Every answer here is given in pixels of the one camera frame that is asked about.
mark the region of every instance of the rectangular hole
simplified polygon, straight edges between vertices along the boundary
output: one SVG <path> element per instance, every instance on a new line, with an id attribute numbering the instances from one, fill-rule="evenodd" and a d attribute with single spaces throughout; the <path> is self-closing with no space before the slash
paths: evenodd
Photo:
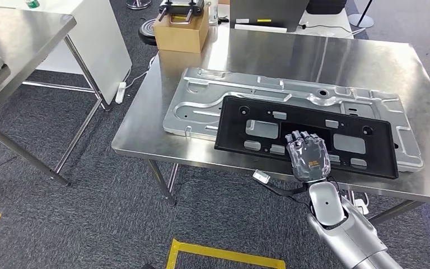
<path id="1" fill-rule="evenodd" d="M 269 150 L 269 152 L 272 153 L 272 154 L 284 155 L 285 148 L 284 148 L 284 146 L 272 144 L 271 145 L 271 149 Z"/>
<path id="2" fill-rule="evenodd" d="M 279 127 L 277 123 L 249 119 L 246 121 L 245 132 L 250 136 L 276 139 L 278 138 Z"/>
<path id="3" fill-rule="evenodd" d="M 261 149 L 261 143 L 251 140 L 246 140 L 244 143 L 245 149 L 259 151 Z"/>
<path id="4" fill-rule="evenodd" d="M 351 158 L 350 165 L 351 167 L 357 168 L 357 169 L 367 169 L 367 162 L 362 159 Z"/>
<path id="5" fill-rule="evenodd" d="M 345 136 L 343 134 L 334 134 L 334 147 L 337 150 L 365 154 L 365 140 L 354 136 Z"/>

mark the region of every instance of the robotic hand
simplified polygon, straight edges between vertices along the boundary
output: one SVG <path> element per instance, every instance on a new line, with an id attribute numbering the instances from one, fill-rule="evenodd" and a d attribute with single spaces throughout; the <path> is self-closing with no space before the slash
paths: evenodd
<path id="1" fill-rule="evenodd" d="M 311 197 L 311 212 L 307 220 L 344 267 L 402 269 L 386 253 L 387 247 L 378 238 L 375 227 L 327 181 L 330 161 L 324 140 L 315 134 L 299 131 L 287 135 L 286 139 L 293 174 L 304 183 L 304 190 Z M 268 185 L 270 177 L 258 170 L 254 178 L 279 195 L 298 193 L 273 189 Z"/>
<path id="2" fill-rule="evenodd" d="M 301 182 L 325 179 L 330 174 L 330 160 L 324 140 L 316 134 L 292 132 L 286 135 L 292 173 Z"/>

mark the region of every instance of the table leg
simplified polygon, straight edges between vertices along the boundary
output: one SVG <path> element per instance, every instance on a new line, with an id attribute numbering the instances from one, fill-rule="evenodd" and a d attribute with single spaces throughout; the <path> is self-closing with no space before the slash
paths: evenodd
<path id="1" fill-rule="evenodd" d="M 417 208 L 418 206 L 421 206 L 422 204 L 424 204 L 423 202 L 418 202 L 418 201 L 404 201 L 403 203 L 394 206 L 374 217 L 371 217 L 370 219 L 368 219 L 371 224 L 373 225 L 377 225 L 380 224 L 382 222 L 385 222 L 387 220 L 391 220 L 394 217 L 398 217 L 401 214 L 404 214 L 410 210 L 413 210 L 415 208 Z"/>
<path id="2" fill-rule="evenodd" d="M 42 163 L 39 159 L 37 159 L 34 155 L 30 154 L 28 151 L 24 150 L 21 146 L 14 143 L 12 140 L 7 138 L 3 133 L 0 132 L 0 143 L 8 147 L 10 150 L 14 151 L 15 153 L 22 156 L 24 159 L 29 161 L 31 164 L 33 164 L 35 167 L 37 167 L 39 170 L 44 172 L 47 176 L 50 178 L 57 180 L 60 184 L 68 186 L 70 185 L 70 182 L 68 182 L 66 179 L 61 177 L 59 174 L 57 174 L 54 170 L 49 168 L 47 165 Z"/>
<path id="3" fill-rule="evenodd" d="M 96 84 L 95 79 L 90 73 L 90 70 L 88 70 L 88 67 L 86 66 L 85 62 L 83 61 L 83 58 L 81 57 L 80 53 L 77 50 L 77 47 L 75 47 L 75 44 L 73 43 L 70 36 L 65 36 L 63 39 L 68 47 L 70 49 L 70 52 L 75 57 L 75 60 L 77 61 L 78 65 L 80 66 L 83 76 L 85 77 L 86 82 L 90 86 L 90 88 L 94 91 L 96 98 L 98 100 L 101 100 L 101 107 L 108 111 L 110 110 L 109 105 L 106 103 L 105 99 L 103 98 L 103 94 L 101 93 L 100 88 L 98 87 L 98 84 Z"/>
<path id="4" fill-rule="evenodd" d="M 56 173 L 60 173 L 63 165 L 65 164 L 65 162 L 67 161 L 68 157 L 70 157 L 70 153 L 72 153 L 73 149 L 75 148 L 78 140 L 80 140 L 80 137 L 83 135 L 83 132 L 85 131 L 86 127 L 88 126 L 88 124 L 90 123 L 91 119 L 93 118 L 93 116 L 96 113 L 96 110 L 98 109 L 98 107 L 101 104 L 101 99 L 96 100 L 95 105 L 93 106 L 93 108 L 91 109 L 90 113 L 88 114 L 88 116 L 86 117 L 85 121 L 83 122 L 83 124 L 80 126 L 80 129 L 78 130 L 77 134 L 74 136 L 72 142 L 70 143 L 70 145 L 67 147 L 67 150 L 65 151 L 65 153 L 63 154 L 62 158 L 60 159 L 60 161 L 57 164 L 57 167 L 55 168 L 55 172 Z"/>
<path id="5" fill-rule="evenodd" d="M 159 166 L 157 166 L 156 162 L 153 160 L 147 160 L 149 163 L 149 167 L 151 168 L 152 175 L 156 179 L 157 185 L 159 186 L 159 189 L 162 192 L 162 195 L 169 201 L 169 205 L 174 206 L 175 205 L 175 199 L 173 198 L 172 194 L 169 191 L 169 188 L 166 185 L 166 182 L 164 181 L 164 177 L 161 174 L 161 171 L 159 170 Z"/>

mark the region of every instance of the metal stand base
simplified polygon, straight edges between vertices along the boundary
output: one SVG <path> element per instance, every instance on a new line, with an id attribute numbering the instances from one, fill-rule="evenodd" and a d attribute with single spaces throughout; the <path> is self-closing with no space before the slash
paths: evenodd
<path id="1" fill-rule="evenodd" d="M 371 224 L 373 224 L 374 226 L 377 224 L 380 224 L 382 222 L 385 222 L 387 220 L 391 220 L 395 217 L 400 216 L 401 214 L 404 214 L 405 212 L 408 212 L 410 210 L 413 210 L 415 208 L 417 208 L 418 206 L 421 206 L 422 204 L 424 204 L 423 202 L 418 202 L 418 201 L 405 201 L 397 206 L 394 206 L 374 217 L 371 217 L 370 219 L 368 219 L 370 221 Z"/>
<path id="2" fill-rule="evenodd" d="M 153 160 L 147 160 L 149 163 L 149 167 L 151 168 L 152 175 L 154 176 L 157 185 L 159 186 L 159 189 L 162 192 L 162 195 L 167 199 L 170 206 L 175 205 L 175 199 L 173 198 L 171 192 L 172 188 L 174 187 L 174 180 L 177 176 L 177 170 L 179 169 L 179 164 L 174 164 L 172 167 L 171 176 L 169 179 L 169 184 L 166 184 L 164 181 L 164 177 L 161 174 L 161 171 L 159 170 L 159 166 L 157 166 L 156 162 Z"/>
<path id="3" fill-rule="evenodd" d="M 351 25 L 356 26 L 356 27 L 360 27 L 360 28 L 369 28 L 375 24 L 374 20 L 371 17 L 368 17 L 365 15 L 363 17 L 362 21 L 360 21 L 361 17 L 362 17 L 361 14 L 352 14 L 352 15 L 349 15 L 347 18 L 348 18 L 349 23 Z"/>
<path id="4" fill-rule="evenodd" d="M 143 10 L 148 8 L 152 3 L 152 0 L 127 0 L 126 6 L 131 10 Z"/>

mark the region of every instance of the white cable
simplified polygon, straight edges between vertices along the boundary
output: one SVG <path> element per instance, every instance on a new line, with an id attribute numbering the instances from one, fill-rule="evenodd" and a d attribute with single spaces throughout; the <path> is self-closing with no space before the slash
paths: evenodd
<path id="1" fill-rule="evenodd" d="M 354 35 L 356 35 L 356 34 L 359 34 L 359 33 L 363 32 L 363 31 L 365 31 L 365 29 L 366 29 L 366 28 L 361 28 L 361 29 L 355 30 L 355 31 L 351 32 L 348 36 L 344 37 L 344 38 L 349 38 L 349 37 L 351 37 L 351 36 L 354 36 Z"/>
<path id="2" fill-rule="evenodd" d="M 130 83 L 128 86 L 126 86 L 126 87 L 125 87 L 125 89 L 127 89 L 127 88 L 129 88 L 129 87 L 133 86 L 134 82 L 135 82 L 136 80 L 138 80 L 139 78 L 143 77 L 145 74 L 147 74 L 147 71 L 145 71 L 145 72 L 144 72 L 144 73 L 142 73 L 141 75 L 139 75 L 139 76 L 137 76 L 136 78 L 134 78 L 134 79 L 133 79 L 133 81 L 131 81 L 131 83 Z"/>
<path id="3" fill-rule="evenodd" d="M 130 83 L 128 86 L 126 86 L 126 87 L 125 87 L 125 89 L 127 89 L 127 88 L 129 88 L 129 87 L 133 86 L 133 84 L 134 84 L 134 82 L 135 82 L 136 80 L 140 79 L 141 77 L 143 77 L 144 75 L 146 75 L 146 74 L 147 74 L 147 72 L 149 71 L 149 69 L 150 69 L 150 68 L 151 68 L 151 66 L 152 66 L 152 63 L 154 62 L 154 59 L 156 59 L 156 56 L 152 57 L 152 58 L 151 58 L 151 60 L 149 60 L 149 66 L 147 67 L 147 71 L 145 71 L 145 72 L 144 72 L 144 73 L 142 73 L 141 75 L 139 75 L 139 76 L 137 76 L 136 78 L 134 78 L 134 79 L 133 79 L 133 81 L 131 81 L 131 83 Z"/>

